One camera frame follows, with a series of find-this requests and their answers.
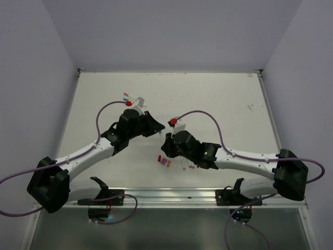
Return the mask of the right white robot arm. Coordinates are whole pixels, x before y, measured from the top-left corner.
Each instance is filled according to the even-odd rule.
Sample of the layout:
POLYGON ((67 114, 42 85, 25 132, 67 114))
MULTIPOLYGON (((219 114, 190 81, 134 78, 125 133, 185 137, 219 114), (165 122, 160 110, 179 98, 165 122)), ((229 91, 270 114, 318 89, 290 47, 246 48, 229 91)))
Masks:
POLYGON ((227 195, 236 204, 276 194, 292 201, 304 200, 309 169, 289 150, 262 156, 226 151, 219 144, 196 140, 186 130, 167 133, 161 150, 169 158, 181 156, 202 169, 231 169, 256 174, 254 179, 236 180, 232 193, 227 195))

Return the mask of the orange white pen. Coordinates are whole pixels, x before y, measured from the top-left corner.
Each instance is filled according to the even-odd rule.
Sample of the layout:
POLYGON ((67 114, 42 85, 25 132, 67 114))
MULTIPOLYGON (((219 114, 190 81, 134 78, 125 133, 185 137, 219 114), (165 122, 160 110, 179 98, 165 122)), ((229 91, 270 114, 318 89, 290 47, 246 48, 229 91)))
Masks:
POLYGON ((182 168, 183 168, 183 171, 185 171, 186 170, 186 162, 185 162, 185 159, 184 159, 184 157, 182 157, 182 168))

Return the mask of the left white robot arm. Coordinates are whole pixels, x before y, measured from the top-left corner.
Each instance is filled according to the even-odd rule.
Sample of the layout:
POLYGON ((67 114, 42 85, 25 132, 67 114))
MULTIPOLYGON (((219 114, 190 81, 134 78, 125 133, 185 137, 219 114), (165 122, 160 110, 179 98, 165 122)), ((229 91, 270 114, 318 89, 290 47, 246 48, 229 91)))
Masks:
POLYGON ((138 136, 147 138, 164 128, 148 111, 126 109, 108 130, 98 133, 95 142, 73 155, 55 160, 43 158, 28 184, 27 192, 49 213, 58 211, 69 201, 103 204, 112 194, 100 178, 91 177, 88 185, 71 187, 74 178, 128 147, 131 139, 138 136))

